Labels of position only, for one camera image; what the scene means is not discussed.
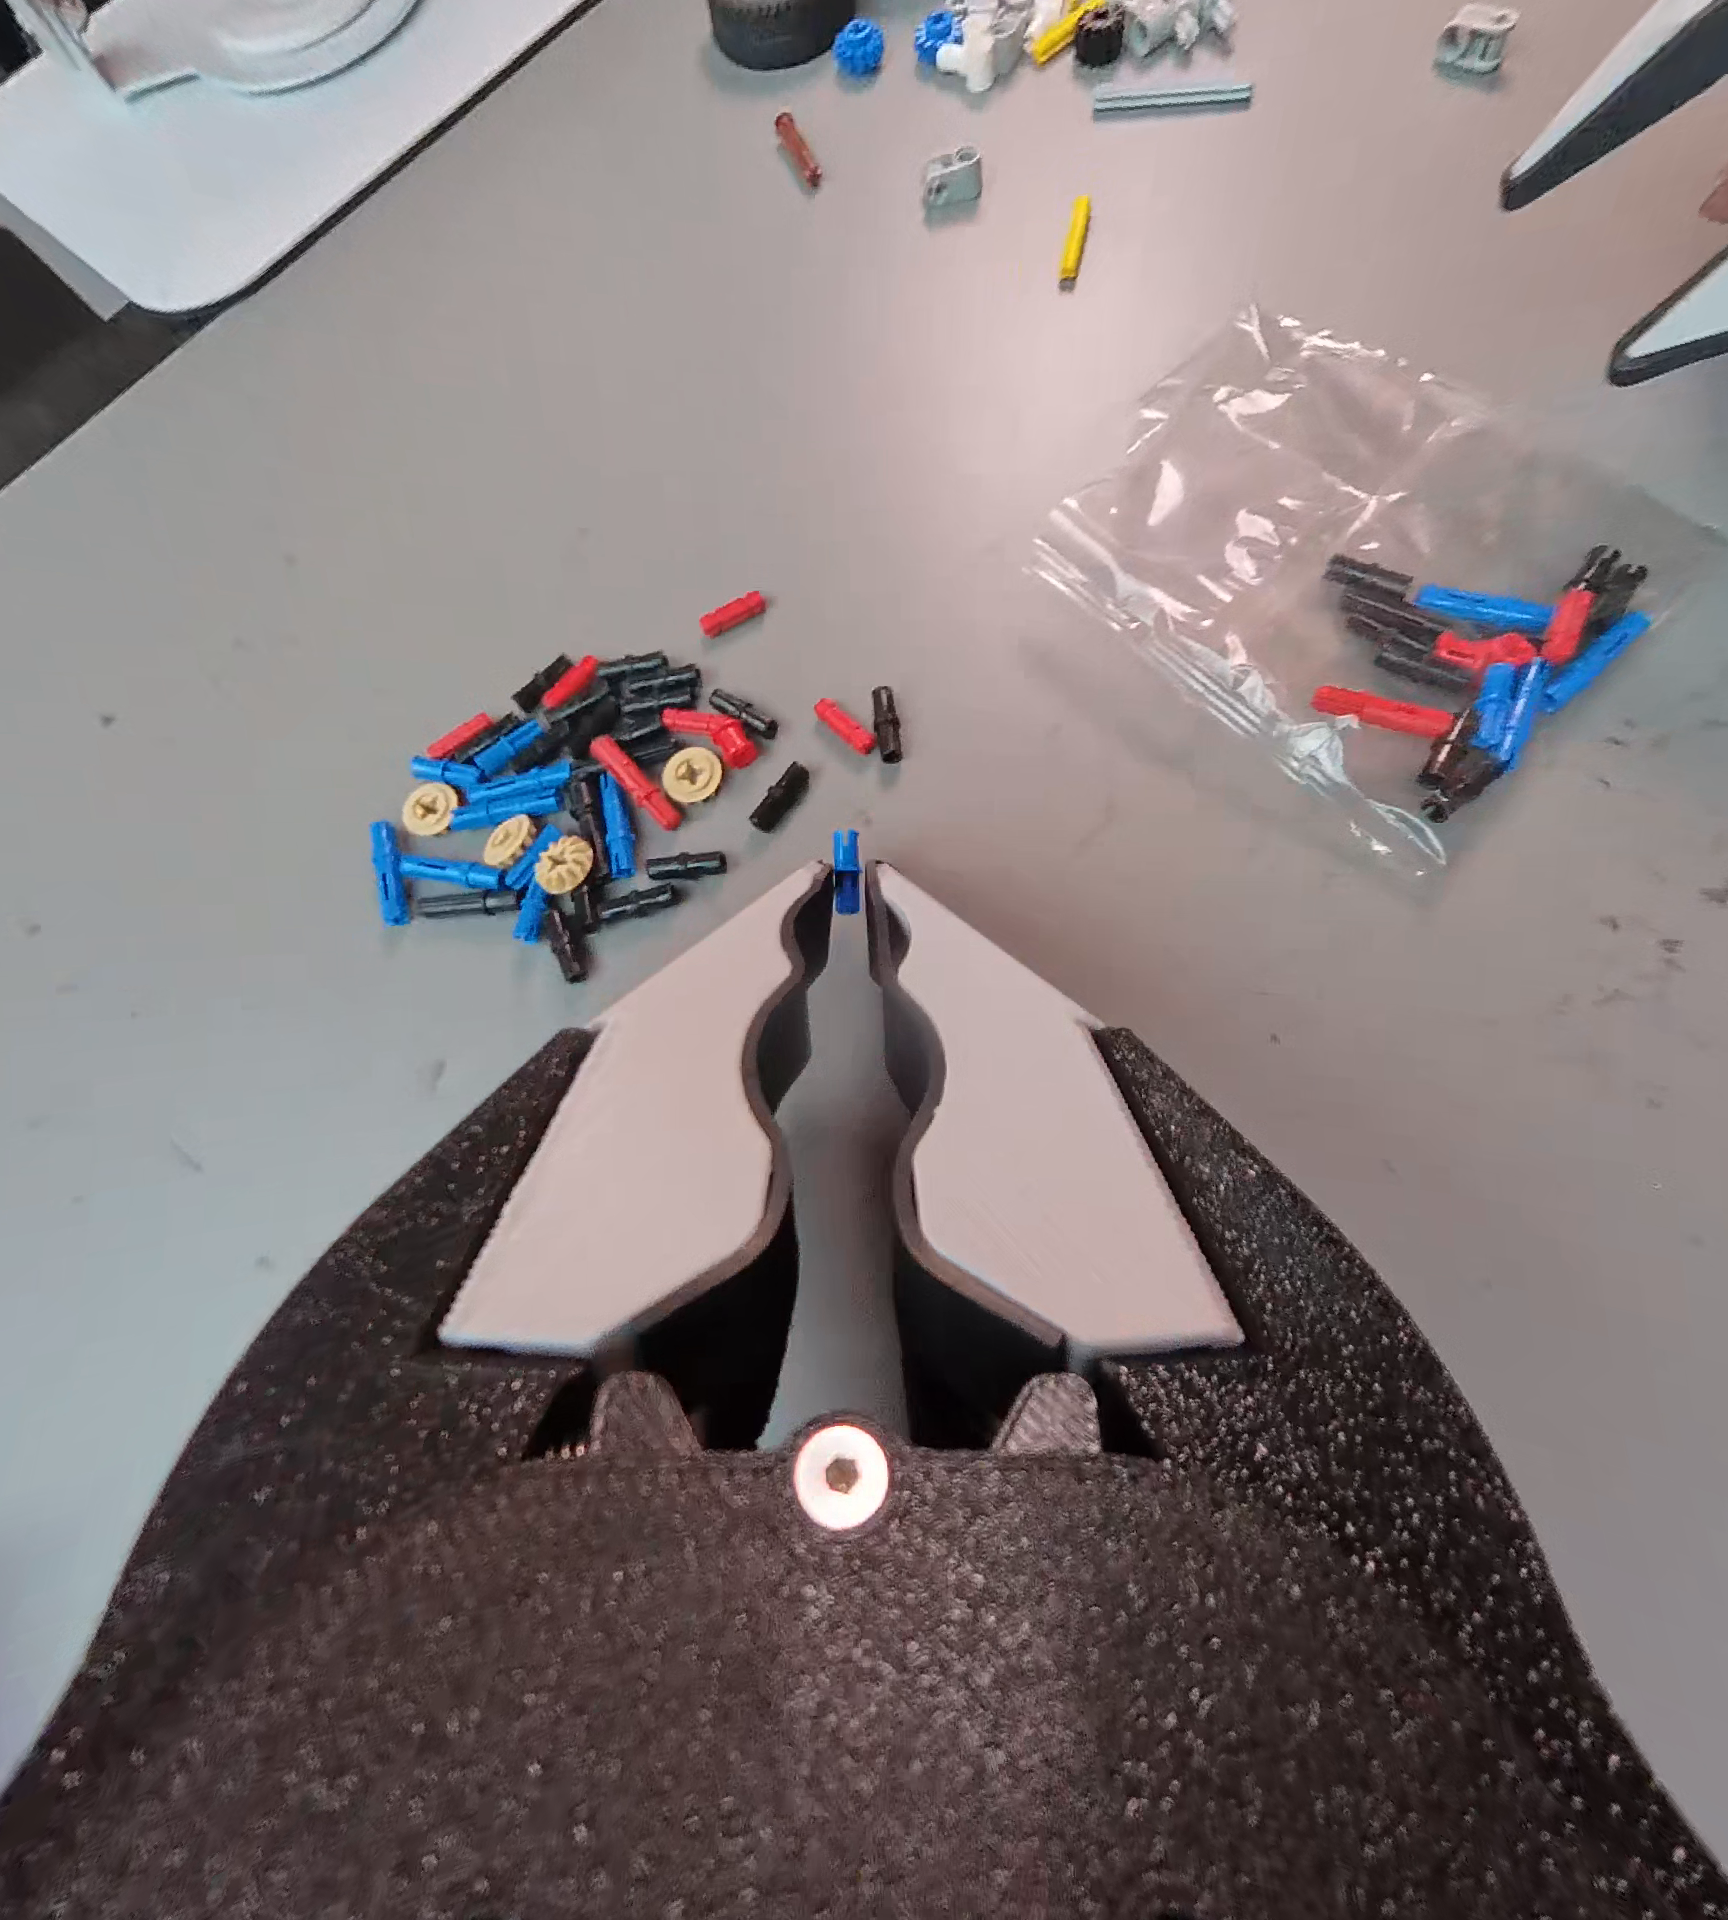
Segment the bagged bunch of toy pins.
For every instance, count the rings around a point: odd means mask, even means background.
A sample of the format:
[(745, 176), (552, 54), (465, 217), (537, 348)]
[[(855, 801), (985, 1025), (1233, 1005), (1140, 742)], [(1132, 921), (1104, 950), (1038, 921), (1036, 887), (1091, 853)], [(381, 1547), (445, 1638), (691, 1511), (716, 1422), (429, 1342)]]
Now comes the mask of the bagged bunch of toy pins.
[(1417, 812), (1439, 827), (1520, 769), (1538, 725), (1602, 680), (1651, 627), (1650, 567), (1590, 547), (1554, 598), (1427, 586), (1405, 571), (1335, 552), (1323, 579), (1371, 665), (1436, 704), (1368, 687), (1320, 685), (1309, 707), (1330, 721), (1426, 743)]

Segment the pile of red blue black pins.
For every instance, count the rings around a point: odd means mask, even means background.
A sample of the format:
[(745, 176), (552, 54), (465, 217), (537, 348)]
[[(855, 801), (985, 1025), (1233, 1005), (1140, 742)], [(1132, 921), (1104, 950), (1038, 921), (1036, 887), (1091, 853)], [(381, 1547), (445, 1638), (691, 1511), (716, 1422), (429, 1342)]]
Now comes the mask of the pile of red blue black pins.
[[(559, 656), (508, 711), (481, 711), (410, 759), (410, 786), (448, 781), (463, 805), (441, 837), (405, 832), (398, 813), (369, 825), (376, 916), (390, 933), (492, 921), (580, 984), (598, 933), (663, 916), (728, 875), (728, 849), (698, 837), (701, 815), (780, 735), (776, 711), (699, 665), (660, 651)], [(686, 808), (663, 791), (660, 769), (694, 740), (721, 755), (723, 781), (710, 805)], [(486, 865), (486, 837), (515, 813), (539, 820), (539, 841), (508, 872)], [(539, 843), (564, 832), (592, 841), (595, 865), (580, 889), (554, 899), (532, 884), (532, 865)]]

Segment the pile of grey yellow parts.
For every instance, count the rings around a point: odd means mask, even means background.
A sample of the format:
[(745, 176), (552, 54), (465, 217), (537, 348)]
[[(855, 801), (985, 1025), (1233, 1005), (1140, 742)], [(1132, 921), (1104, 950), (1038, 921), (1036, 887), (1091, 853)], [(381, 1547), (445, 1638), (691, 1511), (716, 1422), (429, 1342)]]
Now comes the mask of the pile of grey yellow parts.
[[(1062, 58), (1074, 59), (1070, 41), (1087, 3), (1094, 1), (947, 3), (962, 15), (964, 37), (961, 46), (944, 51), (935, 68), (925, 68), (959, 80), (968, 94), (978, 95), (1019, 66), (1043, 68)], [(1205, 37), (1229, 42), (1236, 25), (1236, 5), (1229, 1), (1123, 3), (1130, 22), (1120, 61), (1188, 53)]]

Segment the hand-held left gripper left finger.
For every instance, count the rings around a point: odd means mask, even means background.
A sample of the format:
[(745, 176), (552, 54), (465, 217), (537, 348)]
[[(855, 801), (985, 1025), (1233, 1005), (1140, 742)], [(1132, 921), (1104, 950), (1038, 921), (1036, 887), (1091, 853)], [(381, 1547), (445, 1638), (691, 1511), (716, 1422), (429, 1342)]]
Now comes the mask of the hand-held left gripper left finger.
[(831, 870), (809, 861), (598, 1017), (443, 1347), (593, 1359), (754, 1261), (793, 1188), (776, 1111), (829, 933)]

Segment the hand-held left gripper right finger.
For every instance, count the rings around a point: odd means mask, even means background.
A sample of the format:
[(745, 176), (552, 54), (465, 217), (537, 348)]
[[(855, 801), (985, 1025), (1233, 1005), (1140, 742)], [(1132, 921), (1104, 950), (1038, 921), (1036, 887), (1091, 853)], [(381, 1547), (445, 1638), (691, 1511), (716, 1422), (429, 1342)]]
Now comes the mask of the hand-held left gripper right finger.
[(1243, 1345), (1099, 1019), (889, 861), (867, 904), (920, 1270), (1075, 1361)]

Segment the white monitor stand base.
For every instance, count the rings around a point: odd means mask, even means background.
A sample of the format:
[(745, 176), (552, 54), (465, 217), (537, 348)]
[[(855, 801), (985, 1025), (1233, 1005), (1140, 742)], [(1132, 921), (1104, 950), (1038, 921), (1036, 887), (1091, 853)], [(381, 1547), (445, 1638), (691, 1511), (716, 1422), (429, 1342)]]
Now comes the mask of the white monitor stand base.
[(569, 1), (16, 3), (0, 213), (106, 316), (267, 278), (575, 17)]

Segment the clear plastic bag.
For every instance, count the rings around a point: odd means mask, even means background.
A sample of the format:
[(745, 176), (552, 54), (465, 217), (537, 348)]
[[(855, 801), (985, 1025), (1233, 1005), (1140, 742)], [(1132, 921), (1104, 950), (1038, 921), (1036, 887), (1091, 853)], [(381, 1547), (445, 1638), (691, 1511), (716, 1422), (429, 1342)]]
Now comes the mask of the clear plastic bag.
[(1550, 600), (1595, 545), (1650, 567), (1651, 615), (1598, 685), (1701, 595), (1727, 540), (1400, 352), (1251, 306), (1140, 396), (1125, 453), (1050, 509), (1031, 567), (1137, 665), (1156, 714), (1130, 721), (1133, 740), (1164, 743), (1226, 801), (1426, 880), (1501, 813), (1568, 707), (1516, 771), (1427, 825), (1426, 743), (1309, 707), (1323, 684), (1438, 702), (1371, 665), (1327, 559)]

